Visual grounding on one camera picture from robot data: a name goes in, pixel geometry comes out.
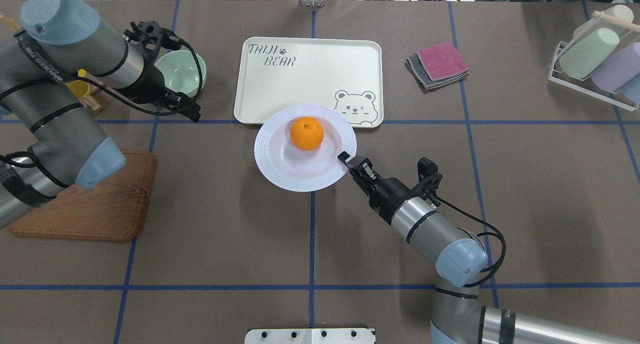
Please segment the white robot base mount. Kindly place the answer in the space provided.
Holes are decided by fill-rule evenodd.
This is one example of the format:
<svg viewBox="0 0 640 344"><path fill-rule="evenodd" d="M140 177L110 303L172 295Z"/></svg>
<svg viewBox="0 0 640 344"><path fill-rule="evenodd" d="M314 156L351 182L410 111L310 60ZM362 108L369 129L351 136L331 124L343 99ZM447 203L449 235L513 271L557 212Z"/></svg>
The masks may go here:
<svg viewBox="0 0 640 344"><path fill-rule="evenodd" d="M245 344L375 344L368 328L301 328L250 330Z"/></svg>

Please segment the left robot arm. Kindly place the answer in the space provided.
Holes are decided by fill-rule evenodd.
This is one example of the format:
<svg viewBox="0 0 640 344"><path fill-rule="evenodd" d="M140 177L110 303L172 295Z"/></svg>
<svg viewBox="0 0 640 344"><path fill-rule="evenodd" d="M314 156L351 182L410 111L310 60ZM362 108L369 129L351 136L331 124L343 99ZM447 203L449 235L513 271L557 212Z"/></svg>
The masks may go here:
<svg viewBox="0 0 640 344"><path fill-rule="evenodd" d="M92 84L152 116L201 117L198 94L166 87L161 48L190 44L156 21L118 33L82 0L28 0L20 28L1 44L1 114L37 138L1 157L1 227L41 208L71 185L87 191L124 168L125 155L68 88L84 69Z"/></svg>

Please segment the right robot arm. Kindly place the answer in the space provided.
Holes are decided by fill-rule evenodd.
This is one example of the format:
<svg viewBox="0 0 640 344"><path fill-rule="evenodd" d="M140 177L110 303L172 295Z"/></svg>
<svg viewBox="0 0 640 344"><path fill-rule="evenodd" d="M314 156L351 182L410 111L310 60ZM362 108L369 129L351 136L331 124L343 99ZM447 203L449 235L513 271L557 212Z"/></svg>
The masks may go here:
<svg viewBox="0 0 640 344"><path fill-rule="evenodd" d="M368 158L346 151L338 161L368 196L370 207L421 254L438 274L430 318L432 344L631 344L631 339L586 330L479 302L480 285L505 258L494 264L480 234L452 224L438 212L445 203L437 196L442 180L428 158L417 163L418 183L409 188L397 178L384 178Z"/></svg>

